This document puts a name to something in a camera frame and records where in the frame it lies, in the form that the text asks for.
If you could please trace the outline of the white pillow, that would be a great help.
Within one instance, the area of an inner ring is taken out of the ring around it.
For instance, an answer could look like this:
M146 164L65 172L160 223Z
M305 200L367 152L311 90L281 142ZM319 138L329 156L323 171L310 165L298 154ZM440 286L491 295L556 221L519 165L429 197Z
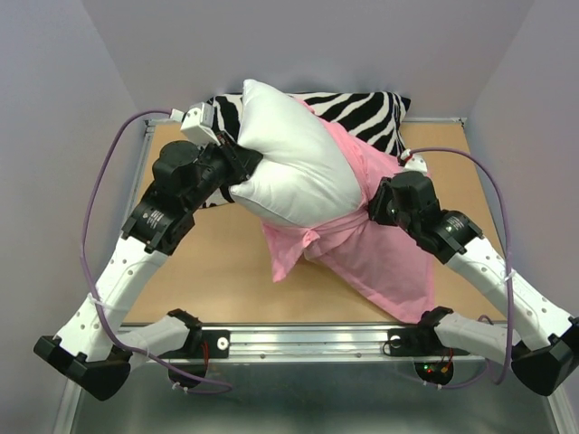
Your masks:
M238 144L263 159L249 180L229 192L266 222L315 227L362 202L355 172L322 120L266 83L243 83Z

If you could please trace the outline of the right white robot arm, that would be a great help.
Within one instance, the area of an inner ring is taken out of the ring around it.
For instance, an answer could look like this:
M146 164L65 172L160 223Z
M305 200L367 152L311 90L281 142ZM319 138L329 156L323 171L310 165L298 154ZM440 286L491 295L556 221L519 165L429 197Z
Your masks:
M404 230L419 248L467 280L508 321L506 326L491 325L436 307L400 334L391 355L452 349L507 363L522 384L541 396L555 392L577 368L577 318L508 267L466 214L443 210L429 177L410 171L382 178L368 214L373 222Z

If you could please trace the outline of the pink pillowcase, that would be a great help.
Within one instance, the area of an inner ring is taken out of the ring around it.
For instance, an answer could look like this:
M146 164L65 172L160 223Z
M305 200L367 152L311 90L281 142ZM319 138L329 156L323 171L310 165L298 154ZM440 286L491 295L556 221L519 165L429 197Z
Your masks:
M340 124L322 124L353 169L361 197L354 212L313 228L263 222L272 277L286 278L301 257L314 260L389 315L416 324L434 307L432 256L400 228L372 222L367 213L381 179L403 170L393 156L350 135Z

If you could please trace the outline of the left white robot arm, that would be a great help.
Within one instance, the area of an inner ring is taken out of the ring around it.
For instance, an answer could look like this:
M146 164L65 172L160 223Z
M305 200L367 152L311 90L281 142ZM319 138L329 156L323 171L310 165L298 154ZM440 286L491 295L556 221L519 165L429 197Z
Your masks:
M193 392L208 383L211 349L227 354L226 335L204 336L203 324L182 309L120 335L139 294L195 225L194 214L218 190L248 180L263 159L225 132L199 146L177 140L164 145L152 164L153 181L121 228L109 263L89 278L89 293L55 335L33 351L99 401L114 396L132 371L159 362L174 387Z

